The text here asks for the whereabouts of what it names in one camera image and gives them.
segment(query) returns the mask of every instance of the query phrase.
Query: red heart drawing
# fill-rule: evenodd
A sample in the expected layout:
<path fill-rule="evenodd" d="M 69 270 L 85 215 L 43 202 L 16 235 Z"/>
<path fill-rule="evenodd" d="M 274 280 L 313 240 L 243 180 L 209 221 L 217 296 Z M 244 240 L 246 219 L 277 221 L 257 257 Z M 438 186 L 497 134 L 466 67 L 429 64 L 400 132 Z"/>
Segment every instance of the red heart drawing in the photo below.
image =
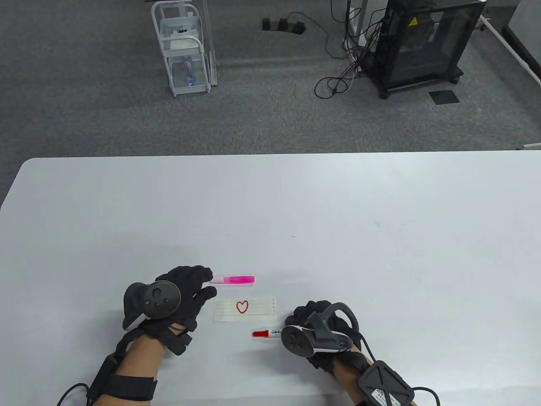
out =
<path fill-rule="evenodd" d="M 239 305 L 246 306 L 246 308 L 244 310 L 240 310 Z M 248 304 L 247 300 L 245 300 L 244 302 L 237 302 L 237 310 L 242 315 L 248 311 L 248 306 L 249 306 L 249 304 Z"/>

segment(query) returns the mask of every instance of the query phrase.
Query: white cart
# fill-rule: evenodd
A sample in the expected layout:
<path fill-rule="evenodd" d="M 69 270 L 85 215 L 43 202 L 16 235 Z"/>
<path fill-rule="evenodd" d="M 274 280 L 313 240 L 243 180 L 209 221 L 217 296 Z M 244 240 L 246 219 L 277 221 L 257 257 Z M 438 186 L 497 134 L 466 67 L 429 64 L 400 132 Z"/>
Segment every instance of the white cart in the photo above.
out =
<path fill-rule="evenodd" d="M 203 9 L 204 20 L 190 1 L 160 1 L 151 9 L 169 87 L 175 97 L 184 93 L 209 93 L 211 87 L 217 85 L 206 0 L 203 0 Z"/>

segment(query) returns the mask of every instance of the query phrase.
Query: paper strip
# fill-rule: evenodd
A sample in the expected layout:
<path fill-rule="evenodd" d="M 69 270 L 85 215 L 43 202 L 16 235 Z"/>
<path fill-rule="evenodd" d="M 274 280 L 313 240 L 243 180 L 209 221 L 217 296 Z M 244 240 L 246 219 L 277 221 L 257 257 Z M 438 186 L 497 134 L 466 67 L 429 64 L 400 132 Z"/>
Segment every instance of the paper strip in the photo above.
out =
<path fill-rule="evenodd" d="M 245 322 L 276 319 L 276 299 L 255 297 L 214 300 L 214 322 Z"/>

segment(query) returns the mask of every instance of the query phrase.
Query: red marker cap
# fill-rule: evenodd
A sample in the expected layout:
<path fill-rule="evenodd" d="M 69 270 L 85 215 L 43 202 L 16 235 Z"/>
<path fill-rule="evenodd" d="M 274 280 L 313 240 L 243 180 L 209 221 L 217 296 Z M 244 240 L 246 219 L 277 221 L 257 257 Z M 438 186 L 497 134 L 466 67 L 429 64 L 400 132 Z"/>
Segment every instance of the red marker cap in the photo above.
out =
<path fill-rule="evenodd" d="M 269 331 L 268 330 L 254 331 L 252 333 L 252 337 L 265 337 L 265 338 L 268 338 L 268 336 L 269 336 Z"/>

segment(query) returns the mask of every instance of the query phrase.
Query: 3d printer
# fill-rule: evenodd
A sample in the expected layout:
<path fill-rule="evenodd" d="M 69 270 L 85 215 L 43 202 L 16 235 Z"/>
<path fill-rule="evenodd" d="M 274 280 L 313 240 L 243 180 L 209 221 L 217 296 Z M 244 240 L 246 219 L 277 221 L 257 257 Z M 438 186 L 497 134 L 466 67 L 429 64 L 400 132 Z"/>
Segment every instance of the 3d printer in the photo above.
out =
<path fill-rule="evenodd" d="M 434 81 L 458 83 L 457 63 L 486 0 L 389 0 L 363 68 L 379 97 Z"/>

